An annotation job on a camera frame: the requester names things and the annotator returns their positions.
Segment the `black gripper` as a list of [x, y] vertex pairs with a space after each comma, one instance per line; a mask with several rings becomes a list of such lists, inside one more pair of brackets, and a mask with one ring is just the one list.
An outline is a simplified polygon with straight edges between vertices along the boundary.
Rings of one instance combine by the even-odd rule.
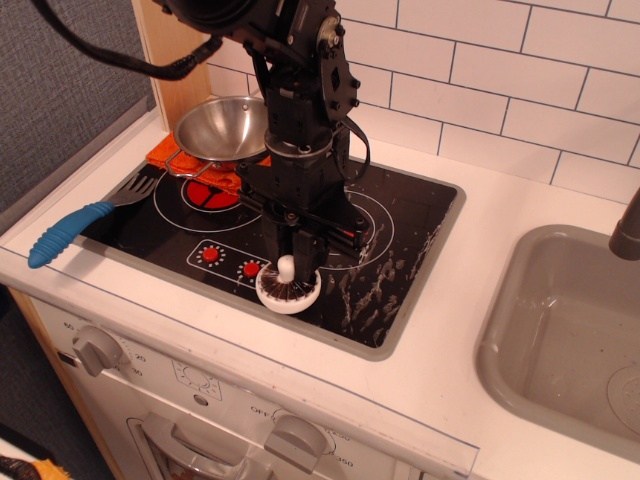
[[314, 284], [328, 245], [351, 256], [363, 248], [369, 223], [348, 200], [345, 186], [364, 175], [370, 159], [350, 168], [348, 142], [326, 142], [315, 149], [287, 142], [266, 147], [268, 164], [243, 162], [236, 168], [240, 198], [264, 210], [262, 236], [274, 266], [286, 254], [286, 225], [313, 231], [293, 234], [293, 257], [295, 280]]

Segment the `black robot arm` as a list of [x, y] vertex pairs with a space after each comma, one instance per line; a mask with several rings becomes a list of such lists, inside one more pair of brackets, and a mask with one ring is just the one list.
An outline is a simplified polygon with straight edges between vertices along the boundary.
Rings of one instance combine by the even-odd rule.
[[344, 186], [349, 171], [349, 118], [359, 81], [344, 52], [344, 28], [333, 1], [163, 1], [164, 12], [216, 41], [241, 44], [251, 56], [264, 98], [268, 166], [242, 164], [241, 201], [262, 215], [268, 257], [290, 255], [294, 278], [314, 282], [330, 247], [356, 256], [367, 221]]

